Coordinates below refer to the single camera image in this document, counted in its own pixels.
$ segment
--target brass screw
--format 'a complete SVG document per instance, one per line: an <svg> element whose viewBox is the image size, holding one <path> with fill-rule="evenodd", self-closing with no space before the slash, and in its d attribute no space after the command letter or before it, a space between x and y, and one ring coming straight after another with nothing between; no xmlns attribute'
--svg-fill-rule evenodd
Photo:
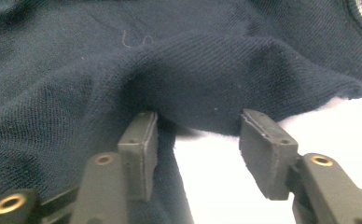
<svg viewBox="0 0 362 224"><path fill-rule="evenodd" d="M19 193L7 196L0 201L0 215L15 211L20 208L26 200L26 197Z"/></svg>
<svg viewBox="0 0 362 224"><path fill-rule="evenodd" d="M332 166L333 161L323 156L312 156L312 162L321 166Z"/></svg>

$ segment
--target white surface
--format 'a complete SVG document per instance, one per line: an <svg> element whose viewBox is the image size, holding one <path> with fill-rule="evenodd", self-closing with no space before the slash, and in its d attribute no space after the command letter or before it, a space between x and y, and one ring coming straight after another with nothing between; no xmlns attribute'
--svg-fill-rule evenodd
<svg viewBox="0 0 362 224"><path fill-rule="evenodd" d="M299 143L299 154L335 159L362 188L362 99L331 100L318 111L280 122ZM238 138L183 130L174 153L195 224L295 223L291 205L271 202L245 168Z"/></svg>

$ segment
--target white background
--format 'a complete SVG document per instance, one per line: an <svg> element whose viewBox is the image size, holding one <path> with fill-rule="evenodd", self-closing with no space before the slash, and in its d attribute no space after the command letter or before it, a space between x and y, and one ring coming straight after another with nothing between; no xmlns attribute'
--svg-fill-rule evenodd
<svg viewBox="0 0 362 224"><path fill-rule="evenodd" d="M299 154L316 152L335 159L362 188L362 99L332 99L317 111L280 125L299 143ZM245 167L239 139L180 129L174 153L196 224L295 223L288 201L260 193Z"/></svg>

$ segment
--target dark knit fabric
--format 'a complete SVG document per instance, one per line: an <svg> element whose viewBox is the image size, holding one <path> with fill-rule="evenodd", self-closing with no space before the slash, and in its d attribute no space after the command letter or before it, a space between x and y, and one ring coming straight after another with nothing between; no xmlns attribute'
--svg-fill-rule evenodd
<svg viewBox="0 0 362 224"><path fill-rule="evenodd" d="M0 0L0 193L74 186L89 156L116 150L132 117L152 109L161 115L155 190L152 202L131 204L131 221L191 222L170 122L237 134L243 108L280 120L362 97L354 6Z"/></svg>

